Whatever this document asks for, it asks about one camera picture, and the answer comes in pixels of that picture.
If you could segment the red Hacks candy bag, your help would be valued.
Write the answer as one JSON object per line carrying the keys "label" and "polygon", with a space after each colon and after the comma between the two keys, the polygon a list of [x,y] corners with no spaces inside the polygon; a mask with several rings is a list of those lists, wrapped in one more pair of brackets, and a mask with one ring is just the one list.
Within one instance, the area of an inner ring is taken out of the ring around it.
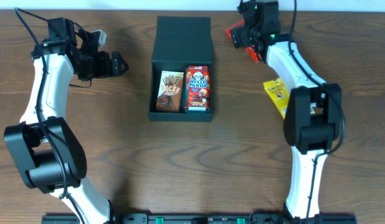
{"label": "red Hacks candy bag", "polygon": [[[225,30],[227,36],[232,39],[232,35],[231,35],[231,30],[232,29],[235,29],[235,28],[238,28],[238,27],[242,27],[243,25],[245,24],[244,20],[241,20],[239,21],[238,23],[230,26],[229,28],[227,28]],[[262,56],[260,54],[258,54],[255,49],[254,49],[254,45],[251,45],[249,47],[245,47],[245,50],[249,53],[249,55],[251,56],[251,58],[256,62],[258,63],[259,61],[262,60]]]}

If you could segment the yellow snack bag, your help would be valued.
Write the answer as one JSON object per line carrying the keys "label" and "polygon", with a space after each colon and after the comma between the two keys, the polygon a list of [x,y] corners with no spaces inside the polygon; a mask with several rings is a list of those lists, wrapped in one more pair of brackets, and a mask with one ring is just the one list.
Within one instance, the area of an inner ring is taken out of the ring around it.
{"label": "yellow snack bag", "polygon": [[263,84],[266,93],[277,107],[282,118],[285,119],[290,97],[287,87],[280,78],[263,82]]}

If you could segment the red Hello Panda box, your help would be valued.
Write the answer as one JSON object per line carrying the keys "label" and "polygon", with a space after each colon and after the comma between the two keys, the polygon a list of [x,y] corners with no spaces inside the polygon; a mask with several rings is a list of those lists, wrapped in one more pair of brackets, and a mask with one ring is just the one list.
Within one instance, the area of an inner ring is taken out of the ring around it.
{"label": "red Hello Panda box", "polygon": [[203,65],[191,65],[186,69],[186,104],[187,113],[207,113],[211,107],[210,68]]}

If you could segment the black storage box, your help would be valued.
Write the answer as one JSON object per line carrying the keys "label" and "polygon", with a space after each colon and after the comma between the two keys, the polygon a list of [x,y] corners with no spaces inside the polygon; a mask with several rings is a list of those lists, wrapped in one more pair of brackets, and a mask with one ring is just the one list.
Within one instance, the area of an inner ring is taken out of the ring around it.
{"label": "black storage box", "polygon": [[161,72],[185,72],[191,66],[208,66],[212,71],[213,52],[210,17],[159,16],[151,58],[151,90],[148,117],[151,121],[212,121],[212,107],[207,112],[187,112],[186,88],[182,87],[178,113],[156,109],[161,89]]}

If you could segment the brown Pocky box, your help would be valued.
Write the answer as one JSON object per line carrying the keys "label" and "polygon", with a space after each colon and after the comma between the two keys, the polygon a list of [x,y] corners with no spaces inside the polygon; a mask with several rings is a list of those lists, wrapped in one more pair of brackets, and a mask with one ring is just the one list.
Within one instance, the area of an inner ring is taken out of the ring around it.
{"label": "brown Pocky box", "polygon": [[159,83],[156,110],[178,113],[183,92],[183,72],[162,71]]}

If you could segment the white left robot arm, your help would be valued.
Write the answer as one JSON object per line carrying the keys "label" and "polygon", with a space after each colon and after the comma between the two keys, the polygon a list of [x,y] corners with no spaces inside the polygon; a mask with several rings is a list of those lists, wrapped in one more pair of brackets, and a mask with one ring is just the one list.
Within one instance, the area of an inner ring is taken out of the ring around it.
{"label": "white left robot arm", "polygon": [[121,223],[111,201],[87,177],[87,158],[65,120],[67,95],[76,75],[83,82],[123,74],[118,52],[99,51],[107,35],[60,29],[31,53],[34,83],[19,124],[8,126],[4,140],[24,184],[63,201],[77,223]]}

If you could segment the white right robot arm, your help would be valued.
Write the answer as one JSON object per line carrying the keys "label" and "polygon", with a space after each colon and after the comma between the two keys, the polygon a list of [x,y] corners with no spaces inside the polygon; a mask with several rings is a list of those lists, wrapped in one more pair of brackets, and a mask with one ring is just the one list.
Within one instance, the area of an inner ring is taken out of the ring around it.
{"label": "white right robot arm", "polygon": [[341,88],[320,78],[306,63],[288,33],[264,33],[244,22],[226,30],[235,48],[246,48],[263,60],[283,82],[289,95],[283,133],[292,150],[292,178],[285,202],[289,223],[321,223],[318,205],[326,158],[346,132]]}

